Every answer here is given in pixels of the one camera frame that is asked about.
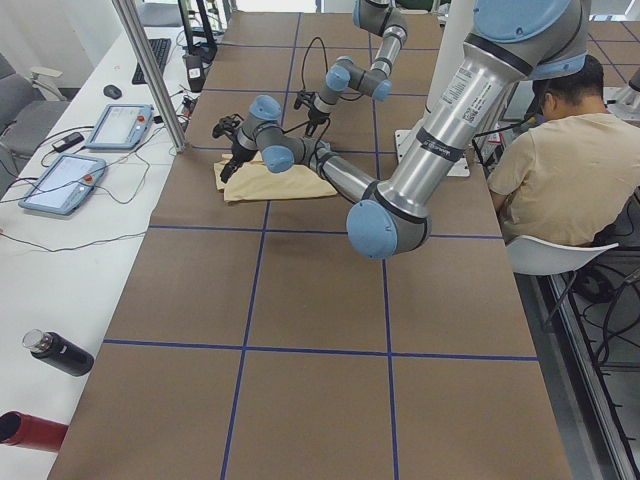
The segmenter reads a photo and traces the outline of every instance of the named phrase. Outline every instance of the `black hair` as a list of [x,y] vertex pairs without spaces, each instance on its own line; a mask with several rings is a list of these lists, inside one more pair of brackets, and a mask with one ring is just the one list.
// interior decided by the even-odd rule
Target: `black hair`
[[571,105],[580,105],[582,99],[591,95],[604,95],[604,71],[602,65],[592,55],[584,59],[584,67],[579,72],[566,77],[550,80],[535,80],[533,92],[544,101],[544,94],[549,92],[560,97]]

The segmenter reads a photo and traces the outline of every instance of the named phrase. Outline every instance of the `towel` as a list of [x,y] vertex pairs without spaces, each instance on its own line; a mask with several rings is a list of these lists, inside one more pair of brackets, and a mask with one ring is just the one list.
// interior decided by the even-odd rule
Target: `towel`
[[227,183],[222,183],[220,173],[230,159],[231,155],[223,155],[222,161],[213,165],[216,187],[219,191],[224,190],[225,202],[318,198],[338,193],[329,182],[303,165],[294,165],[286,172],[271,173],[260,152],[231,175]]

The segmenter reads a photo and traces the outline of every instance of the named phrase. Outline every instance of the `table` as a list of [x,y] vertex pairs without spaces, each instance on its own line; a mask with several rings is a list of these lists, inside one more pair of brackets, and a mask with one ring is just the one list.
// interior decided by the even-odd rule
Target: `table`
[[[384,102],[343,103],[326,139],[371,175],[422,115],[440,29],[409,16]],[[447,178],[433,235],[359,257],[340,198],[227,206],[218,118],[284,106],[306,46],[368,65],[349,15],[236,12],[105,335],[51,479],[568,479],[480,169]],[[324,76],[321,51],[307,84]]]
[[[150,38],[169,37],[176,46],[164,73],[170,94],[179,91],[180,84],[188,85],[176,43],[176,39],[184,42],[181,31],[175,28],[148,30]],[[122,34],[52,132],[93,125],[108,103],[153,104],[146,85],[131,84],[135,65],[128,39]],[[122,90],[119,100],[103,95],[102,88],[108,83]],[[182,96],[174,96],[173,100],[178,106]],[[152,126],[146,139],[158,128]],[[43,171],[40,160],[50,148],[38,150],[22,175],[39,176]],[[0,204],[0,228],[7,235],[52,249],[144,233],[173,161],[174,150],[166,130],[156,133],[139,153],[151,167],[142,189],[130,203],[120,205],[105,191],[97,190],[70,218],[54,219],[29,214],[16,202],[7,202],[24,195],[28,185],[14,187],[4,197],[5,203]],[[102,157],[107,162],[120,156],[87,151],[82,154]],[[54,158],[49,155],[46,160],[50,162]],[[134,194],[145,168],[140,159],[132,156],[110,166],[101,186],[116,198],[127,200]],[[88,377],[70,377],[32,359],[21,346],[22,336],[32,328],[53,330],[97,354],[141,242],[139,236],[73,252],[45,253],[0,237],[3,272],[0,279],[3,309],[0,409],[3,413],[18,410],[62,423],[71,420]],[[0,446],[0,478],[42,479],[54,460],[55,454]]]

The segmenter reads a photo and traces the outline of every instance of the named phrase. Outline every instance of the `blue and white tablet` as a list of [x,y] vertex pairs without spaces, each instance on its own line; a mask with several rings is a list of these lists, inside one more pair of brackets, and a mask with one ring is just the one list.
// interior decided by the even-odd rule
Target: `blue and white tablet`
[[107,105],[89,134],[90,150],[132,150],[153,120],[151,105]]
[[63,153],[18,205],[29,210],[69,215],[87,199],[106,168],[107,163],[101,158]]

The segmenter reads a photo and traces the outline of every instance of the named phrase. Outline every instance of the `white desk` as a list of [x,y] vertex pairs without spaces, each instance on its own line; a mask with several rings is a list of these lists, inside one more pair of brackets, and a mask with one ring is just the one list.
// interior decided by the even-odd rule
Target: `white desk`
[[[181,29],[154,28],[147,34],[172,39],[172,50],[164,79],[173,95],[187,86]],[[132,85],[136,60],[123,33],[89,77],[52,133],[81,125],[93,125],[108,103],[150,103],[146,85]],[[103,95],[105,85],[113,83],[122,97],[112,100]],[[177,107],[182,95],[172,97]],[[157,125],[145,139],[148,139]],[[41,148],[22,172],[37,177],[43,167],[42,156],[51,149]],[[0,228],[15,238],[48,248],[73,247],[95,240],[136,234],[147,229],[154,208],[171,168],[175,149],[163,129],[139,154],[151,168],[144,186],[134,200],[120,205],[106,192],[96,190],[89,200],[68,219],[26,213],[15,203],[0,204]],[[107,163],[121,154],[83,150],[82,154],[104,158]],[[47,157],[50,163],[54,155]],[[135,156],[108,168],[101,186],[115,197],[127,200],[134,193],[146,165]],[[11,188],[3,200],[20,198],[28,185]],[[18,410],[27,414],[68,423],[88,375],[72,377],[31,358],[21,346],[22,336],[32,328],[52,330],[97,354],[125,281],[136,257],[142,237],[91,246],[81,250],[46,253],[28,245],[0,237],[0,414]],[[48,475],[55,454],[25,448],[0,446],[0,480],[43,479]]]

